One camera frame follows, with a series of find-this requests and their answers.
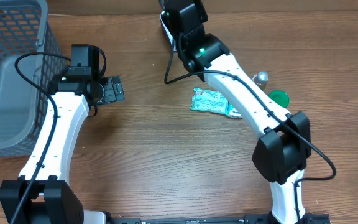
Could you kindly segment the teal white snack packet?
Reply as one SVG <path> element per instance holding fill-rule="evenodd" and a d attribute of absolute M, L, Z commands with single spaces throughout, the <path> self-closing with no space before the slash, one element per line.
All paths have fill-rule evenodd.
<path fill-rule="evenodd" d="M 228 101 L 218 91 L 194 88 L 191 110 L 228 115 Z"/>

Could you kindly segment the clear bottle yellow liquid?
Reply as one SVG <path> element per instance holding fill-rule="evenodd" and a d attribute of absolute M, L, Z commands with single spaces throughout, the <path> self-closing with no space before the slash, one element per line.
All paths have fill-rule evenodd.
<path fill-rule="evenodd" d="M 265 90 L 269 75 L 265 71 L 260 71 L 253 76 L 252 80 L 261 90 Z"/>

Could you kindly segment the green white tissue pack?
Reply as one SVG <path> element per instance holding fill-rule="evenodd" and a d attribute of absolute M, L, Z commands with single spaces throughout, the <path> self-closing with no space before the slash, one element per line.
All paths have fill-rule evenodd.
<path fill-rule="evenodd" d="M 230 118 L 242 119 L 241 114 L 230 103 L 227 105 L 227 116 Z"/>

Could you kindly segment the green lid white jar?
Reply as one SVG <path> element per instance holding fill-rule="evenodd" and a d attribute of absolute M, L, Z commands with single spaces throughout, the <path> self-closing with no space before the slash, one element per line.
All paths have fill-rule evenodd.
<path fill-rule="evenodd" d="M 268 94 L 268 96 L 283 108 L 287 108 L 287 106 L 290 104 L 290 97 L 283 90 L 273 90 Z"/>

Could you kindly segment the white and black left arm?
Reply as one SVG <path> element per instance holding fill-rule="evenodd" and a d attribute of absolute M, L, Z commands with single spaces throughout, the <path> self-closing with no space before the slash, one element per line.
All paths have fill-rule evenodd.
<path fill-rule="evenodd" d="M 47 114 L 29 160 L 16 180 L 0 186 L 5 216 L 9 223 L 109 223 L 106 212 L 83 208 L 69 186 L 69 173 L 90 108 L 124 100 L 121 80 L 57 77 L 48 94 Z"/>

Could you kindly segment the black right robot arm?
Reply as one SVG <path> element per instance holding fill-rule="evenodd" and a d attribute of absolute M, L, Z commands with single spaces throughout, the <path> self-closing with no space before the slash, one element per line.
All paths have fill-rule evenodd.
<path fill-rule="evenodd" d="M 311 155 L 310 122 L 269 98 L 216 36 L 207 34 L 201 1 L 161 1 L 162 27 L 184 67 L 220 92 L 251 127 L 257 145 L 252 161 L 270 182 L 273 223 L 306 223 L 301 183 Z"/>

